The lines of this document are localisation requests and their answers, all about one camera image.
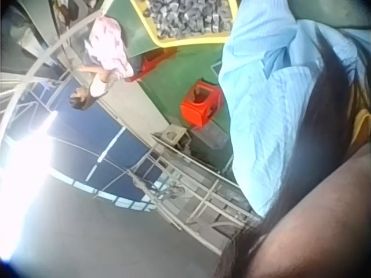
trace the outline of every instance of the yellow tray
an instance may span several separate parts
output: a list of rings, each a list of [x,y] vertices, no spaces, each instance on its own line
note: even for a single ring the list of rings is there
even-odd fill
[[[141,22],[146,28],[148,34],[150,35],[152,41],[159,47],[166,48],[166,47],[174,47],[174,46],[181,46],[181,45],[197,45],[197,44],[202,44],[202,43],[224,43],[227,41],[228,37],[230,36],[230,32],[221,32],[221,33],[206,33],[200,36],[193,36],[193,37],[184,38],[184,39],[165,38],[165,39],[160,40],[157,38],[157,30],[156,30],[155,23],[152,21],[151,18],[145,18],[143,16],[144,10],[148,8],[148,2],[141,1],[141,0],[130,0],[130,1],[135,11],[137,12]],[[237,2],[236,0],[228,0],[228,1],[229,1],[231,13],[232,13],[232,21],[234,21],[236,19],[237,10],[238,10]]]

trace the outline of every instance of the black hair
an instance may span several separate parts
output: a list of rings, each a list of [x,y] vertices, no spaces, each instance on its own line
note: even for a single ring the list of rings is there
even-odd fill
[[[352,88],[356,95],[361,94],[358,77],[355,77],[354,84],[350,84],[340,59],[318,30],[317,37],[323,70],[297,132],[282,185],[261,223],[252,228],[244,227],[226,245],[214,278],[249,277],[250,264],[263,242],[259,239],[269,234],[293,207],[348,158],[357,112],[356,101],[352,102],[351,115],[348,111]],[[368,63],[367,84],[371,84],[370,66]]]
[[[86,98],[84,98],[84,100],[81,101],[80,97],[70,97],[70,104],[73,109],[83,110],[86,104]]]

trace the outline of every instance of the green floor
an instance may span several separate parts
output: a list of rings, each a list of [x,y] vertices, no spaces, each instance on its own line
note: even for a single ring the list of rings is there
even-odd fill
[[[316,20],[334,27],[371,25],[370,16],[352,0],[289,0],[289,5],[298,19]],[[107,15],[117,19],[125,29],[129,56],[156,48],[129,0],[115,0]],[[174,57],[164,61],[143,79],[141,85],[144,91],[169,122],[183,121],[180,102],[199,78],[217,83],[210,66],[220,59],[221,50],[222,45],[180,47]],[[215,116],[214,121],[223,130],[229,131],[230,120],[226,107]],[[215,151],[195,138],[192,148],[218,169],[225,165],[232,154],[230,142],[224,149]]]

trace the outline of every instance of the gray metal pieces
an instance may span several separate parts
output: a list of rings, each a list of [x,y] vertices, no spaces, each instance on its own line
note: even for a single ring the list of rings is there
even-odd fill
[[[148,0],[144,17],[152,18],[159,39],[188,38],[230,31],[227,0]]]

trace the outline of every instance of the woman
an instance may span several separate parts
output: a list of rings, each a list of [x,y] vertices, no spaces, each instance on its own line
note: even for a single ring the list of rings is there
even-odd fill
[[[71,106],[86,110],[108,93],[114,82],[137,74],[141,70],[141,57],[127,59],[120,25],[109,17],[99,17],[93,25],[85,49],[92,65],[81,66],[81,72],[94,75],[89,88],[77,88],[70,95]]]
[[[242,0],[219,79],[234,173],[263,220],[215,277],[370,277],[370,40]]]

